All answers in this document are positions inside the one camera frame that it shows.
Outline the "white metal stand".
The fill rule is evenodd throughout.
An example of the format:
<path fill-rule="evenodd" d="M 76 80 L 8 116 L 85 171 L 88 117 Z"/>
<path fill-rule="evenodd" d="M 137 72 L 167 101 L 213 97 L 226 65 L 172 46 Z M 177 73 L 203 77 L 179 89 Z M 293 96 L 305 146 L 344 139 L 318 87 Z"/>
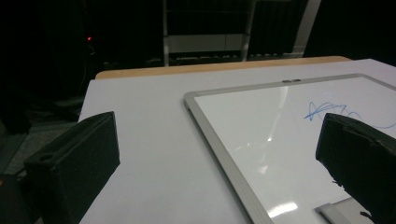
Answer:
<path fill-rule="evenodd" d="M 248 46 L 257 0 L 162 0 L 163 61 L 174 54 L 238 52 Z"/>

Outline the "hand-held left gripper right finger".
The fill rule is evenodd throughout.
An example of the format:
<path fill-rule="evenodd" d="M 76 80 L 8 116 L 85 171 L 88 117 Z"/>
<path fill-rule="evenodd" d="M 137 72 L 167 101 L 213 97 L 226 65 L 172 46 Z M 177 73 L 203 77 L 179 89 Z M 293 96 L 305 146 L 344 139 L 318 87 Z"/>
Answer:
<path fill-rule="evenodd" d="M 396 224 L 396 138 L 357 119 L 328 113 L 316 160 L 374 224 Z"/>

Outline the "silver framed whiteboard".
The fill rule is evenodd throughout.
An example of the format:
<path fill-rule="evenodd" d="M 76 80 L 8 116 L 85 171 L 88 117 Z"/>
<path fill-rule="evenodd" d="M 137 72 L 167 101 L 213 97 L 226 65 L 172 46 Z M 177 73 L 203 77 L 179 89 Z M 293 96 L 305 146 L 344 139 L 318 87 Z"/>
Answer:
<path fill-rule="evenodd" d="M 328 224 L 318 208 L 349 200 L 315 158 L 326 114 L 396 137 L 396 87 L 363 74 L 192 91 L 184 102 L 253 224 Z"/>

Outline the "white table sheet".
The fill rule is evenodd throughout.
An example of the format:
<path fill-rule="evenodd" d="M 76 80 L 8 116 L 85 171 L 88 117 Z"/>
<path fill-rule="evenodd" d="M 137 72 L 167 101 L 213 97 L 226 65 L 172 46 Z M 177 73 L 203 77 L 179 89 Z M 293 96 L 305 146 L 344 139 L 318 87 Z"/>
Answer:
<path fill-rule="evenodd" d="M 120 166 L 81 224 L 253 223 L 196 120 L 185 105 L 192 91 L 290 79 L 363 74 L 396 87 L 396 67 L 375 60 L 228 69 L 162 75 L 106 71 L 93 80 L 83 118 L 116 117 Z"/>

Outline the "white slanted metal bar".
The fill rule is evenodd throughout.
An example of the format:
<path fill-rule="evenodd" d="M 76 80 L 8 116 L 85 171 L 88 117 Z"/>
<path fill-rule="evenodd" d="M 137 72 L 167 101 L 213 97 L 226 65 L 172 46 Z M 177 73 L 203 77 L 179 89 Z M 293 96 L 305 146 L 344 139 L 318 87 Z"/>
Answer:
<path fill-rule="evenodd" d="M 302 16 L 302 20 L 295 39 L 292 56 L 301 58 L 308 43 L 309 36 L 314 25 L 321 0 L 308 0 Z"/>

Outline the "dark device with red light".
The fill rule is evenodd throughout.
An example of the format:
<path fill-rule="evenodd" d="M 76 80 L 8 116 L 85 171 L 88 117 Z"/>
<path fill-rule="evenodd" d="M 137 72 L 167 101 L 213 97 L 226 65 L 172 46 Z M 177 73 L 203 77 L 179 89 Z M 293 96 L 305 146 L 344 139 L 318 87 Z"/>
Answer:
<path fill-rule="evenodd" d="M 93 56 L 96 53 L 92 35 L 89 33 L 84 34 L 84 46 L 87 50 L 87 54 Z"/>

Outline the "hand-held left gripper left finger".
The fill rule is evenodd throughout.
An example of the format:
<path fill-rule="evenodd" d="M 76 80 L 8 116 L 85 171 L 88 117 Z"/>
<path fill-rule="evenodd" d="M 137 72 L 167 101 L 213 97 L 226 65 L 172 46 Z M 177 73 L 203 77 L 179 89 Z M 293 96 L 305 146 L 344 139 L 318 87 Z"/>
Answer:
<path fill-rule="evenodd" d="M 84 119 L 24 162 L 45 224 L 78 224 L 119 165 L 112 112 Z"/>

